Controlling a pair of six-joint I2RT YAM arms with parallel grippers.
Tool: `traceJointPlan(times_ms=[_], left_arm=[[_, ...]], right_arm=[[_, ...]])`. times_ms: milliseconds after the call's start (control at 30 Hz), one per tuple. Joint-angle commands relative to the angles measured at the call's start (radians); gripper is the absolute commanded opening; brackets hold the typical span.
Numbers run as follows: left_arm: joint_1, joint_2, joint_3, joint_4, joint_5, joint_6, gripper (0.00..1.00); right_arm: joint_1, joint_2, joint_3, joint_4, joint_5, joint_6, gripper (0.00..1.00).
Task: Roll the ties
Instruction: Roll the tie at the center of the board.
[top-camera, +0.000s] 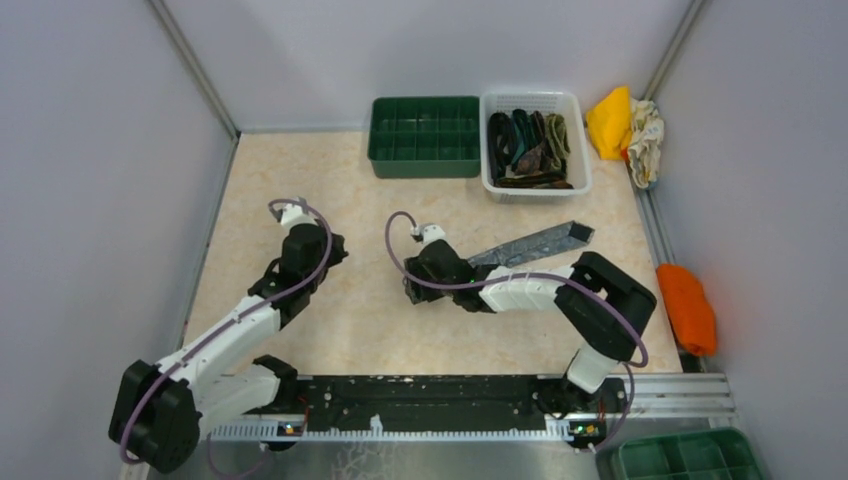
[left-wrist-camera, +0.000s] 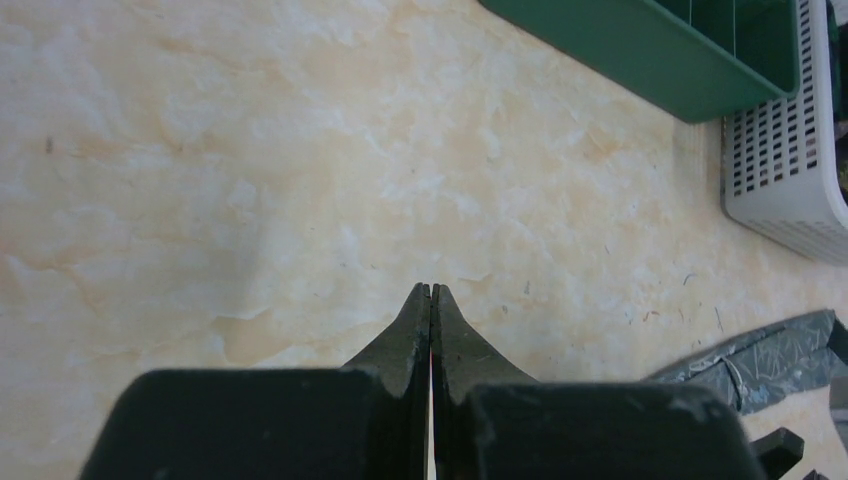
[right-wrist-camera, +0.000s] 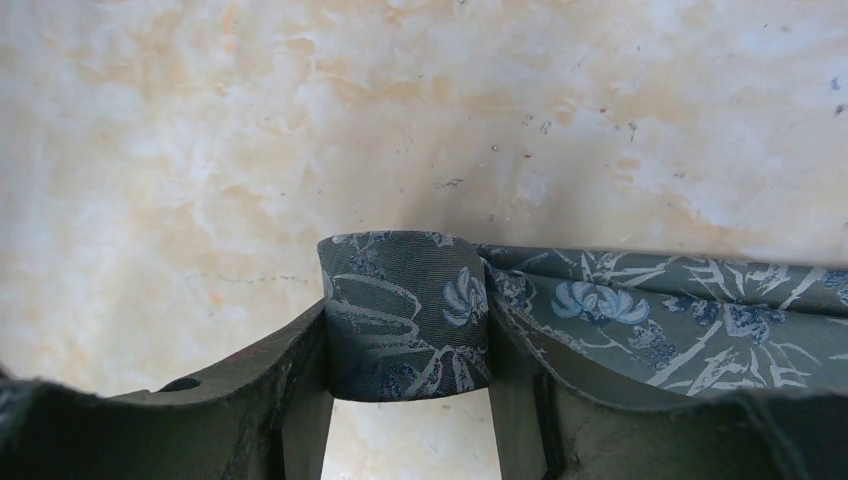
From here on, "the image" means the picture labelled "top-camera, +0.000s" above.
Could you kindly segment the grey floral tie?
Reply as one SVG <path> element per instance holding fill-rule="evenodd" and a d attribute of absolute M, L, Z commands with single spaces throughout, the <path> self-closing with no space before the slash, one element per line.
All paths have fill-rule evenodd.
<path fill-rule="evenodd" d="M 468 258 L 472 266 L 496 264 L 516 267 L 586 247 L 595 229 L 589 225 L 568 221 L 521 238 L 508 241 Z"/>

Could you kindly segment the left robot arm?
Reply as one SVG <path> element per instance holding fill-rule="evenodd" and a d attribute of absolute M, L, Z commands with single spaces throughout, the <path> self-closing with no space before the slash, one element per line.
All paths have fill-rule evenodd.
<path fill-rule="evenodd" d="M 300 314 L 347 255 L 344 237 L 322 222 L 291 227 L 280 256 L 232 312 L 180 350 L 132 363 L 108 429 L 121 459 L 171 473 L 217 427 L 255 409 L 285 414 L 300 406 L 298 372 L 288 363 L 266 354 L 239 374 L 230 369 Z"/>

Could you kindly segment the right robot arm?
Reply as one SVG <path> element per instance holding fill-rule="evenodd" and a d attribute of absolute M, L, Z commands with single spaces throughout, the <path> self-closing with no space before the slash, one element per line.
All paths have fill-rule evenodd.
<path fill-rule="evenodd" d="M 584 343 L 567 367 L 563 398 L 576 412 L 602 398 L 602 383 L 634 354 L 648 359 L 642 334 L 656 296 L 603 255 L 586 251 L 569 267 L 522 270 L 473 265 L 444 240 L 427 243 L 402 263 L 414 304 L 448 298 L 471 313 L 559 312 Z"/>

